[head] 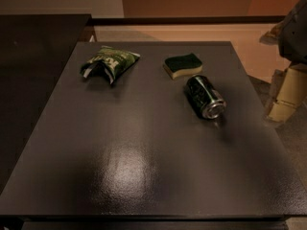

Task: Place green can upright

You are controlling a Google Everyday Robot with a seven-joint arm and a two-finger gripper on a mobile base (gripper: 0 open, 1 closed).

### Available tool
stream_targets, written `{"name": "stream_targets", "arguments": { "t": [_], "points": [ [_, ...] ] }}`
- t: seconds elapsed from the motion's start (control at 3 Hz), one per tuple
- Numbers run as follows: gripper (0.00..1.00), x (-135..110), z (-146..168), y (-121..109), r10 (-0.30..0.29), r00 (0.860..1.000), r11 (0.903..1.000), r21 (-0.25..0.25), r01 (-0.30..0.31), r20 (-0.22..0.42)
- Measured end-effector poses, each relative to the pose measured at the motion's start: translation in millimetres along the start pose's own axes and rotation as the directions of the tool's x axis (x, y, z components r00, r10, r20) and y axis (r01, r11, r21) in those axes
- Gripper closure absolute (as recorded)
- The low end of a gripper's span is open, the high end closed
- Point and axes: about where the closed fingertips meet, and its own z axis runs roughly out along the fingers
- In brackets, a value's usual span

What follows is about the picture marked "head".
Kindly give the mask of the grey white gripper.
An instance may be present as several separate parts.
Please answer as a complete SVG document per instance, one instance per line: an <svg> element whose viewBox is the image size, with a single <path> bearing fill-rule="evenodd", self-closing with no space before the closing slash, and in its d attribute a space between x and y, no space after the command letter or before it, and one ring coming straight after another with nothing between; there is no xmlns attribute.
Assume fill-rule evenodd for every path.
<svg viewBox="0 0 307 230"><path fill-rule="evenodd" d="M265 105L266 119L283 123L307 97L307 0L299 0L259 41L276 44L279 55L292 62L286 70L274 71Z"/></svg>

